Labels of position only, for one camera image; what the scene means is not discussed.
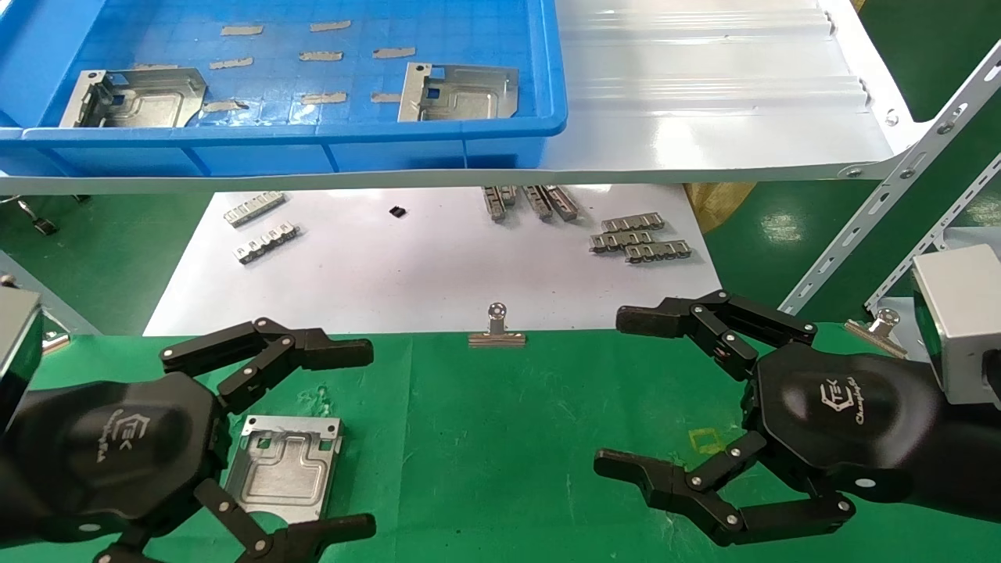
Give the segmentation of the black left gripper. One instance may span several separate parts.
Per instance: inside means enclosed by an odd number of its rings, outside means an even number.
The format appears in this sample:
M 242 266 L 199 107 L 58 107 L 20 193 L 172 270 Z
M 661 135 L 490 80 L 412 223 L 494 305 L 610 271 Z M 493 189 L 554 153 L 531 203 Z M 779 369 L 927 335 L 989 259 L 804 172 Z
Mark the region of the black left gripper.
M 239 542 L 239 562 L 318 562 L 375 535 L 371 514 L 265 532 L 216 480 L 230 444 L 221 403 L 182 373 L 31 391 L 12 421 L 12 540 L 119 533 L 96 562 L 150 562 L 148 542 L 201 508 Z

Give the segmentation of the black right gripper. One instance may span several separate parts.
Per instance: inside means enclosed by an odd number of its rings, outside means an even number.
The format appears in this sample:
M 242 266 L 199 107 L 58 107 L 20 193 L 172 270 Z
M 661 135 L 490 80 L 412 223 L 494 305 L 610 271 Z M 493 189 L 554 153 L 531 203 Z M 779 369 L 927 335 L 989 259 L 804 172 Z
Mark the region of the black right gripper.
M 686 517 L 715 545 L 834 533 L 856 513 L 837 491 L 873 502 L 950 504 L 940 435 L 946 400 L 926 364 L 815 350 L 814 325 L 726 291 L 622 306 L 615 328 L 687 337 L 734 380 L 751 378 L 744 409 L 753 432 L 691 471 L 622 451 L 594 456 L 598 476 L 636 485 L 648 508 Z M 757 363 L 742 335 L 779 349 Z M 721 489 L 759 459 L 808 498 L 746 508 L 726 502 Z

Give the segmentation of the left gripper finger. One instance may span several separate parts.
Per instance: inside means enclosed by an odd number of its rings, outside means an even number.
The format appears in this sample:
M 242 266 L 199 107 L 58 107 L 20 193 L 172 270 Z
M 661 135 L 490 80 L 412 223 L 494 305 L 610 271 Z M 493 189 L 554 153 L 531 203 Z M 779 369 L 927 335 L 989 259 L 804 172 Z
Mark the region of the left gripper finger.
M 261 317 L 211 334 L 196 336 L 161 350 L 165 373 L 195 378 L 238 364 L 219 382 L 216 396 L 223 410 L 241 414 L 298 368 L 327 371 L 360 368 L 373 361 L 368 339 L 335 341 L 321 328 L 292 329 Z

